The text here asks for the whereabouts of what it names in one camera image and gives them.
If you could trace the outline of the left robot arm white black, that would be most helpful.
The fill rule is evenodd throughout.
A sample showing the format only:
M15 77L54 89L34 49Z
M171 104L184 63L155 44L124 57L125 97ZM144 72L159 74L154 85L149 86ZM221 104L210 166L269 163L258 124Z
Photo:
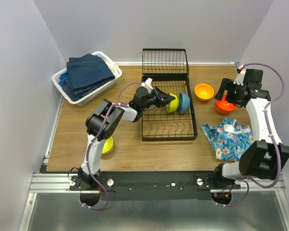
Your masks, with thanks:
M95 175L100 171L103 147L121 120L137 122L145 109L151 106L164 107L174 99L174 96L157 87L148 90L143 86L136 89L133 99L127 105L103 99L85 122L88 144L84 161L78 169L81 185L86 190L102 186Z

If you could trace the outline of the lime bowl ribbed white outside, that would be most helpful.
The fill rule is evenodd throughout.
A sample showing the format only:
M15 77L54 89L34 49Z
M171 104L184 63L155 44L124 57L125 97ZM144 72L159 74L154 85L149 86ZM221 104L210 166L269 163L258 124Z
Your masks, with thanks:
M106 155L106 154L110 153L113 149L113 146L114 146L114 140L112 137L110 137L104 143L102 155Z

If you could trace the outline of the black wire dish rack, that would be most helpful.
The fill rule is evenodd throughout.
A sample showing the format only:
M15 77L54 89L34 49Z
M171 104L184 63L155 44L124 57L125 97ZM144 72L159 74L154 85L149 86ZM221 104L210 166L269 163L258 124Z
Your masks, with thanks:
M150 80L156 102L144 110L143 141L193 141L197 125L185 49L144 48L142 81Z

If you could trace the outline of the blue ceramic bowl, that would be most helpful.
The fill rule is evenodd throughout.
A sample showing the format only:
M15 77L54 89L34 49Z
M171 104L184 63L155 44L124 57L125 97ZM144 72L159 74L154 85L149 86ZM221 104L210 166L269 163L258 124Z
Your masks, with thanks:
M178 111L180 114L186 113L189 110L190 107L190 98L189 96L184 93L181 92L179 94L179 107L178 107Z

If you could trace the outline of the lime green plain bowl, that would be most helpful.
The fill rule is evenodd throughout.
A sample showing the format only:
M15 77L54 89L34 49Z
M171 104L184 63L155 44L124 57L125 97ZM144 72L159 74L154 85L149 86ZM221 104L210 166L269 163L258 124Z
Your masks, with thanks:
M174 100L172 100L169 104L166 105L166 112L167 113L173 113L179 107L179 99L178 99L177 95L174 93L169 93L169 95L174 97Z

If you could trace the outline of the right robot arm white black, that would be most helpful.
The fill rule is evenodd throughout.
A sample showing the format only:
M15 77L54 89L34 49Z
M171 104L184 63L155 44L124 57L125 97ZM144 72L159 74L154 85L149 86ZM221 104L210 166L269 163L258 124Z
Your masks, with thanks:
M234 80L222 80L214 98L246 108L255 141L239 161L219 164L212 184L221 189L236 180L248 179L262 188L271 188L278 183L289 158L289 146L279 138L271 113L271 104L278 98L272 99L269 91L262 89L262 70L242 65L237 73Z

